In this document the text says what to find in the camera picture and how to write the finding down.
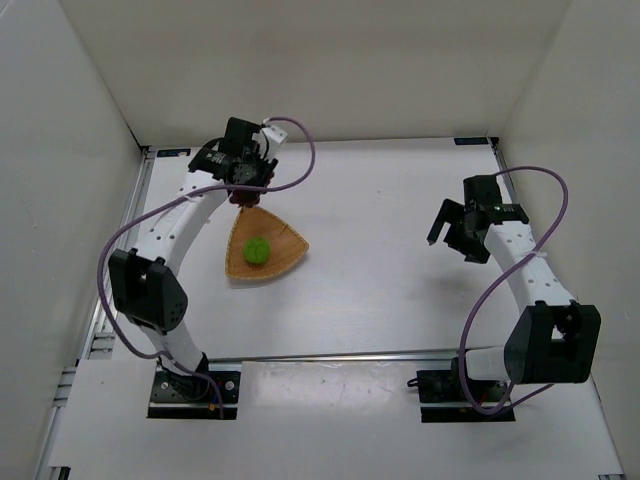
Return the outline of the red fake grape bunch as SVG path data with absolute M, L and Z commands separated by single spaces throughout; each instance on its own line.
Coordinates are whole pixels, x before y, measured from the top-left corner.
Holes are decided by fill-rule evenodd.
M 260 203 L 263 192 L 235 190 L 229 195 L 229 203 L 239 208 L 252 208 Z

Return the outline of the green fake apple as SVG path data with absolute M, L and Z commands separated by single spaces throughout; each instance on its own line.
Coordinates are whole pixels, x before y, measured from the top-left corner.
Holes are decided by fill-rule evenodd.
M 246 262 L 252 265 L 262 265 L 270 257 L 270 243 L 261 236 L 249 238 L 243 245 L 242 254 Z

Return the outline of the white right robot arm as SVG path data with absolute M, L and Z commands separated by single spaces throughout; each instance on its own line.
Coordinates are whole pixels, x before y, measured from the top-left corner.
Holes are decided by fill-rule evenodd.
M 590 373 L 601 326 L 593 305 L 579 303 L 552 272 L 518 204 L 503 201 L 496 176 L 463 182 L 464 201 L 443 201 L 427 236 L 470 263 L 495 260 L 516 301 L 519 319 L 501 346 L 459 347 L 464 381 L 580 384 Z

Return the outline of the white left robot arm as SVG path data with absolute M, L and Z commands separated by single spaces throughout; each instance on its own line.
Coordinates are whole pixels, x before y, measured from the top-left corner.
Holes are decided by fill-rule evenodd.
M 162 356 L 167 382 L 189 401 L 210 392 L 208 359 L 184 322 L 188 297 L 177 276 L 184 257 L 213 212 L 228 198 L 251 205 L 270 182 L 286 141 L 281 128 L 232 117 L 220 139 L 191 159 L 178 190 L 180 204 L 158 216 L 128 250 L 115 250 L 108 270 L 115 307 Z

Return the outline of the woven triangular fruit basket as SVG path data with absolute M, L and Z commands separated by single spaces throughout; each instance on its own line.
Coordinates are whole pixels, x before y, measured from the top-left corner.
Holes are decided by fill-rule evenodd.
M 268 261 L 252 265 L 243 258 L 244 243 L 252 237 L 265 238 L 271 247 Z M 309 249 L 308 242 L 288 223 L 260 207 L 242 208 L 227 243 L 225 273 L 239 281 L 258 282 L 283 275 L 296 266 Z

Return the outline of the blue label sticker right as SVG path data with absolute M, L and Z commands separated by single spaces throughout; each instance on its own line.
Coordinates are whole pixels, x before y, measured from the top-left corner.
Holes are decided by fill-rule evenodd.
M 486 137 L 455 137 L 454 144 L 456 146 L 488 145 L 489 140 Z

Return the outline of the blue label sticker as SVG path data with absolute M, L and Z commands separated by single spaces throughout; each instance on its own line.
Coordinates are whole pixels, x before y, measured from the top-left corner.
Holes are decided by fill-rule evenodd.
M 454 144 L 456 146 L 488 145 L 489 140 L 486 137 L 455 137 Z
M 190 148 L 180 148 L 180 149 L 159 149 L 156 152 L 157 158 L 175 158 L 175 157 L 189 157 L 191 155 Z

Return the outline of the blue label sticker left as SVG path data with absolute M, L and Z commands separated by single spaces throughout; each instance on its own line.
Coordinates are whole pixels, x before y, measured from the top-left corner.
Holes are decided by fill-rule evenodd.
M 191 155 L 190 148 L 180 148 L 180 149 L 159 149 L 156 152 L 157 158 L 175 158 L 175 157 L 189 157 Z

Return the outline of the white front cover board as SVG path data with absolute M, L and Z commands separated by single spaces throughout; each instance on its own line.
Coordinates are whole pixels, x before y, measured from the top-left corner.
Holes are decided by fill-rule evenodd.
M 591 384 L 501 423 L 426 424 L 410 363 L 244 364 L 233 420 L 147 417 L 153 367 L 85 361 L 50 462 L 74 479 L 597 479 L 623 471 Z

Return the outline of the front aluminium frame rail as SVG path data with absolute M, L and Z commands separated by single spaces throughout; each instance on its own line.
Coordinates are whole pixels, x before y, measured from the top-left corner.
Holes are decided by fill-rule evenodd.
M 210 365 L 239 364 L 242 362 L 421 362 L 444 361 L 458 356 L 458 347 L 435 349 L 355 349 L 339 348 L 320 350 L 296 350 L 276 345 L 275 347 L 253 346 L 234 353 L 223 354 L 220 350 L 208 355 Z

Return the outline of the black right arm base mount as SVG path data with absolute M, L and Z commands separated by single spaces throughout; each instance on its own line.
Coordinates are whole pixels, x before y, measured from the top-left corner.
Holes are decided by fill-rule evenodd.
M 492 416 L 474 410 L 459 384 L 458 374 L 450 370 L 419 370 L 406 385 L 418 394 L 421 422 L 425 424 L 515 421 L 515 414 L 511 410 Z M 469 380 L 468 388 L 481 407 L 492 408 L 506 393 L 507 384 Z

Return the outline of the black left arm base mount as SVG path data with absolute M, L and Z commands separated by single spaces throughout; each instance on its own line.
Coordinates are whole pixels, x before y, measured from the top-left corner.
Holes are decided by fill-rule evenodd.
M 163 420 L 235 420 L 241 385 L 240 363 L 209 363 L 210 383 L 156 368 L 147 417 Z

